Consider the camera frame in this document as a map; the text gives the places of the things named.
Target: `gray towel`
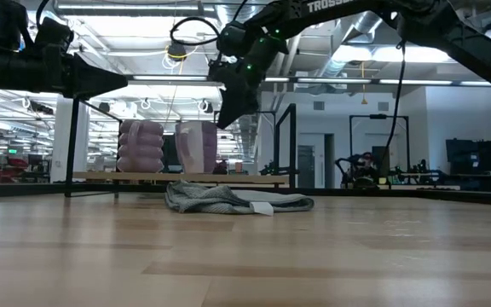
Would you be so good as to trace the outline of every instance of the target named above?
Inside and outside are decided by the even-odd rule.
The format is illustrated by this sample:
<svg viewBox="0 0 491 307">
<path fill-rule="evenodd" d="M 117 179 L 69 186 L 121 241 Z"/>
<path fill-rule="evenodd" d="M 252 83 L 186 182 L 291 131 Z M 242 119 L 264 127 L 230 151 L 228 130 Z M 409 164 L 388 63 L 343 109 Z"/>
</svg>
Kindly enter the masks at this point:
<svg viewBox="0 0 491 307">
<path fill-rule="evenodd" d="M 314 200 L 301 194 L 233 191 L 228 186 L 207 188 L 185 181 L 170 183 L 165 201 L 171 210 L 180 213 L 253 214 L 249 207 L 251 201 L 266 201 L 272 205 L 274 212 L 308 211 L 314 207 Z"/>
</svg>

